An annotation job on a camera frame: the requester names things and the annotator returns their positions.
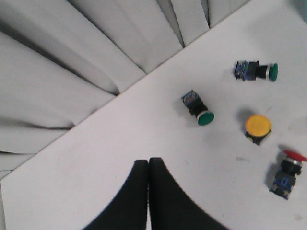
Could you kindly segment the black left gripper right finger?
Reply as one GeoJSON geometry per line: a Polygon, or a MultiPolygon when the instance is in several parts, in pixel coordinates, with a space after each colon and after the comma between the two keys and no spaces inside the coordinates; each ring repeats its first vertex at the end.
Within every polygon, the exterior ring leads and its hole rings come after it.
{"type": "Polygon", "coordinates": [[[153,230],[227,229],[190,199],[161,158],[149,160],[149,209],[153,230]]]}

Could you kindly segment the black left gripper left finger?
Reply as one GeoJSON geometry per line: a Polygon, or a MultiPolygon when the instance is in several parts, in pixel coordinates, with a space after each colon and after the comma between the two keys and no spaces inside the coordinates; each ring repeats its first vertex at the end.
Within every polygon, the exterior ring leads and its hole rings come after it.
{"type": "Polygon", "coordinates": [[[147,224],[148,161],[136,160],[113,200],[86,230],[144,230],[147,224]]]}

